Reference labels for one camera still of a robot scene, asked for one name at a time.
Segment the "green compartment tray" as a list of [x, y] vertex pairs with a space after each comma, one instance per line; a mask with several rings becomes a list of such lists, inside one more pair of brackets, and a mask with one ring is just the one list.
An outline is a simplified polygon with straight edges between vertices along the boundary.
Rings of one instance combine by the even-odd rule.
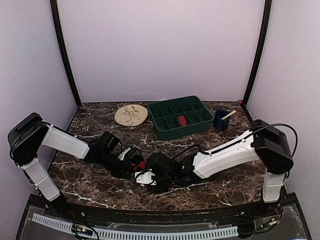
[[148, 111], [161, 141], [208, 131], [214, 120], [214, 116], [195, 95], [150, 103]]

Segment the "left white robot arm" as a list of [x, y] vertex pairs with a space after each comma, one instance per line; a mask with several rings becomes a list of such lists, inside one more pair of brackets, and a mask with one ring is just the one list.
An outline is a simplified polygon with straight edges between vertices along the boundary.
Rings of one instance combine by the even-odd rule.
[[33, 112], [16, 125], [7, 137], [10, 158], [21, 168], [46, 200], [51, 210], [60, 218], [67, 218], [70, 206], [62, 199], [61, 191], [43, 167], [38, 158], [41, 146], [69, 154], [77, 159], [104, 166], [118, 178], [128, 178], [135, 171], [132, 161], [126, 158], [126, 152], [120, 156], [114, 154], [120, 139], [105, 131], [94, 143], [88, 143], [53, 124], [44, 121]]

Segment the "maroon purple striped sock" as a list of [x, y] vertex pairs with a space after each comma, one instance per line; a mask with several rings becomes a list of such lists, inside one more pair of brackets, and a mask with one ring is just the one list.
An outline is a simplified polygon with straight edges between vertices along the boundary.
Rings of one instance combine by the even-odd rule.
[[184, 115], [178, 116], [177, 119], [182, 127], [186, 127], [188, 125], [188, 121]]

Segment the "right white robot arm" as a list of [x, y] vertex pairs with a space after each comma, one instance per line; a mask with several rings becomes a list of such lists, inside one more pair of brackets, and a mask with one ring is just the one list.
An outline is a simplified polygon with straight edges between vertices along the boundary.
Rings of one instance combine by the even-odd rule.
[[221, 171], [235, 166], [262, 161], [265, 166], [262, 201], [255, 205], [255, 213], [266, 217], [275, 208], [280, 191], [294, 165], [296, 149], [290, 149], [286, 134], [279, 127], [292, 129], [285, 123], [273, 123], [256, 119], [251, 128], [235, 139], [210, 150], [184, 157], [180, 162], [163, 153], [153, 153], [146, 161], [146, 172], [136, 175], [141, 185], [156, 189], [173, 185], [188, 187]]

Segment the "black orange argyle sock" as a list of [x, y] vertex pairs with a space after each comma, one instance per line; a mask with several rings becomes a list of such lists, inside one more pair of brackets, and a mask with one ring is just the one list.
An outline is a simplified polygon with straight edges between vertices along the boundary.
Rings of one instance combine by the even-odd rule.
[[135, 172], [145, 170], [146, 162], [141, 155], [134, 155], [130, 161], [131, 161], [131, 166]]

